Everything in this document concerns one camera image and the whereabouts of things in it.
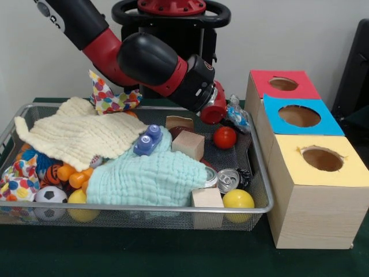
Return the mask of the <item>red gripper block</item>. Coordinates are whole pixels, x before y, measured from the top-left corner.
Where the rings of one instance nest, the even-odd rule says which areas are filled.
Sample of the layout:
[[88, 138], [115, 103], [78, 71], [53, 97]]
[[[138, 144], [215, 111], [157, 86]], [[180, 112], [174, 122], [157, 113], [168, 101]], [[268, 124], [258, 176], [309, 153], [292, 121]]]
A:
[[214, 125], [220, 123], [227, 113], [227, 104], [223, 86], [215, 81], [212, 85], [212, 95], [201, 109], [199, 117], [203, 123]]

